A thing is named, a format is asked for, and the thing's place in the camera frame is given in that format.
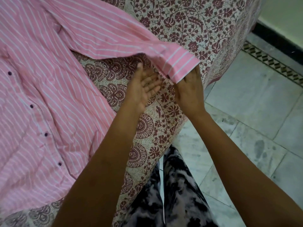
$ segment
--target person's right hand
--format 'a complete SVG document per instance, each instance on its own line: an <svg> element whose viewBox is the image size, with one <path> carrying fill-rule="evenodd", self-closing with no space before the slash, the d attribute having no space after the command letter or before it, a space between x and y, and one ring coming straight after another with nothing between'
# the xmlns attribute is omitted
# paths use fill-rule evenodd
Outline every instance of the person's right hand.
<svg viewBox="0 0 303 227"><path fill-rule="evenodd" d="M190 120L205 114L199 65L191 70L179 83L174 84L174 89L177 104Z"/></svg>

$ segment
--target pink striped shirt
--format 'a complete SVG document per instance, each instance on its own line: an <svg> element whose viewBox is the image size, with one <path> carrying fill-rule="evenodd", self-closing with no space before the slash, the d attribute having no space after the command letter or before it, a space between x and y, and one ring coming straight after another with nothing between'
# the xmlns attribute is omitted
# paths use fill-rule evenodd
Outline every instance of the pink striped shirt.
<svg viewBox="0 0 303 227"><path fill-rule="evenodd" d="M100 0L0 0L4 216L65 196L115 117L70 49L94 59L146 53L175 82L199 63Z"/></svg>

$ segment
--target floral bedsheet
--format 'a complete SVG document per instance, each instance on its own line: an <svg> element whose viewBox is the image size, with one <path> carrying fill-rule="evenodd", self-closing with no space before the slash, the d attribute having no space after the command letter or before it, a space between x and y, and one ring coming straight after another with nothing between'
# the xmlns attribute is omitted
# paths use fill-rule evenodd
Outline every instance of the floral bedsheet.
<svg viewBox="0 0 303 227"><path fill-rule="evenodd" d="M203 86L219 80L240 51L256 22L261 0L103 0L131 14L162 41L175 42L201 60ZM138 62L150 66L143 54L93 60L74 53L113 110L121 106L128 81ZM113 226L146 183L164 151L179 133L186 117L174 102L169 80L141 116L124 176ZM0 219L9 227L50 226L62 200Z"/></svg>

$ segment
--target black and white pants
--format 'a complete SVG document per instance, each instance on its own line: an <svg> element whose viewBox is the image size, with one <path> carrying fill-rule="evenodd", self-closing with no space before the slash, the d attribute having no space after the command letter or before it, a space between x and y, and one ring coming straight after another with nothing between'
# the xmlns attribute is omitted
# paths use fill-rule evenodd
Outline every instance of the black and white pants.
<svg viewBox="0 0 303 227"><path fill-rule="evenodd" d="M121 227L218 226L187 165L172 145L164 154L163 174L164 212L157 163L149 181L132 203Z"/></svg>

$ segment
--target checkered border strip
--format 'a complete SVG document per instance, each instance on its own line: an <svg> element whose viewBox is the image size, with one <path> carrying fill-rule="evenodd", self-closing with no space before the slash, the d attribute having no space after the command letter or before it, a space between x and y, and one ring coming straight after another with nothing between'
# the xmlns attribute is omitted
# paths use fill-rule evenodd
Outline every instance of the checkered border strip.
<svg viewBox="0 0 303 227"><path fill-rule="evenodd" d="M252 45L248 41L245 41L242 50L248 53L249 55L251 55L252 57L256 58L257 60L261 61L263 64L277 71L281 75L285 76L295 84L303 87L302 74L297 73L290 67L274 59L273 57L263 52L261 49L257 48L256 46Z"/></svg>

